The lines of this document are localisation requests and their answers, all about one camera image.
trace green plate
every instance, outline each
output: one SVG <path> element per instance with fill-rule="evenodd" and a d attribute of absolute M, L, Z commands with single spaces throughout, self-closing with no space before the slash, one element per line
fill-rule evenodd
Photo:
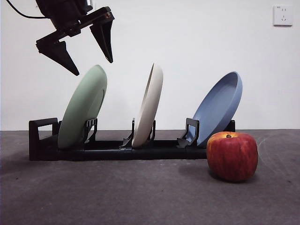
<path fill-rule="evenodd" d="M 106 87 L 105 71 L 99 65 L 93 66 L 80 81 L 67 106 L 58 134 L 60 149 L 83 141 L 84 122 L 98 116 Z"/>

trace cream plate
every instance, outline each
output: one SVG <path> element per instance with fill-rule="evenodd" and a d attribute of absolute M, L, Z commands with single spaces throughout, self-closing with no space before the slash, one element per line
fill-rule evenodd
<path fill-rule="evenodd" d="M 135 123 L 132 147 L 141 147 L 150 134 L 152 124 L 158 109 L 161 89 L 163 87 L 163 71 L 157 64 L 152 65 L 146 91 L 142 100 L 139 117 Z"/>

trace white wall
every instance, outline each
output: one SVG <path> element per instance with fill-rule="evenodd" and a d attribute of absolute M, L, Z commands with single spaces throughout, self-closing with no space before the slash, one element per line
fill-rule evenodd
<path fill-rule="evenodd" d="M 40 15 L 34 0 L 12 0 Z M 164 71 L 158 129 L 182 129 L 210 88 L 238 71 L 243 95 L 237 128 L 300 128 L 299 0 L 94 0 L 110 6 L 114 63 L 90 29 L 65 38 L 79 77 L 38 53 L 35 41 L 54 31 L 50 20 L 19 16 L 1 1 L 1 129 L 26 130 L 28 121 L 62 118 L 93 65 L 108 75 L 98 129 L 130 129 L 153 62 Z M 274 4 L 293 4 L 294 25 L 272 26 Z"/>

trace black cable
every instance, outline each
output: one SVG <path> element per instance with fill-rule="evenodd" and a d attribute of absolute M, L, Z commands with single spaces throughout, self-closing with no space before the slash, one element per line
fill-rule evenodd
<path fill-rule="evenodd" d="M 9 0 L 6 0 L 8 2 L 8 4 L 18 13 L 20 14 L 21 16 L 24 16 L 26 18 L 29 18 L 29 19 L 47 19 L 47 17 L 44 17 L 44 16 L 28 16 L 28 15 L 24 15 L 23 13 L 21 13 L 19 10 L 17 10 L 13 4 L 11 4 L 11 2 Z"/>

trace dish rack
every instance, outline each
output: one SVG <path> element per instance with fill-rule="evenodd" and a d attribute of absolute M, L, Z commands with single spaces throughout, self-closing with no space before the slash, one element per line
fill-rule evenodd
<path fill-rule="evenodd" d="M 206 149 L 197 147 L 199 121 L 187 118 L 185 133 L 176 140 L 155 140 L 156 121 L 153 122 L 147 142 L 140 148 L 132 147 L 135 119 L 132 120 L 131 134 L 119 141 L 96 140 L 98 120 L 84 123 L 84 139 L 79 144 L 59 149 L 57 145 L 61 121 L 57 118 L 29 121 L 30 160 L 132 160 L 132 159 L 200 159 L 206 158 Z M 52 135 L 39 138 L 38 128 L 52 125 Z M 192 140 L 187 140 L 189 126 L 195 127 Z M 235 121 L 231 120 L 224 131 L 235 132 Z"/>

